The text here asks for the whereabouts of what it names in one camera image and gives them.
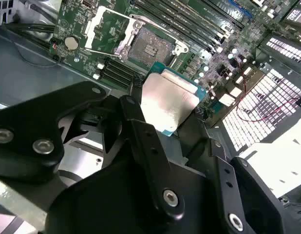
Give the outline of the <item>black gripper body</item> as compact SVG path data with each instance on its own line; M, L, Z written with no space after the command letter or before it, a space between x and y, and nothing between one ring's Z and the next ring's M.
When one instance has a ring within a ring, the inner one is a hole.
M219 234L220 218L203 174L170 165L185 215L167 223L151 204L141 170L126 158L64 190L51 205L48 234Z

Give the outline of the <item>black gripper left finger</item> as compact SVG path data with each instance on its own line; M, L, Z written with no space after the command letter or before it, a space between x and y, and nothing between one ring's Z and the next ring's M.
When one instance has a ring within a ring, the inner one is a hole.
M132 159L145 178L155 211L166 222L183 218L184 199L139 103L128 95L108 96L89 81L0 110L0 176L46 182L63 159L64 145L89 132L103 134L102 169Z

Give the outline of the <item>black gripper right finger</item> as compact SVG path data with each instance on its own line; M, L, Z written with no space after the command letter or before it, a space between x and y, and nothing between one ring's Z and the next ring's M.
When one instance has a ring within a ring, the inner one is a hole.
M192 111L177 130L186 166L206 177L207 221L220 234L284 234L284 212L254 169L243 159L228 159Z

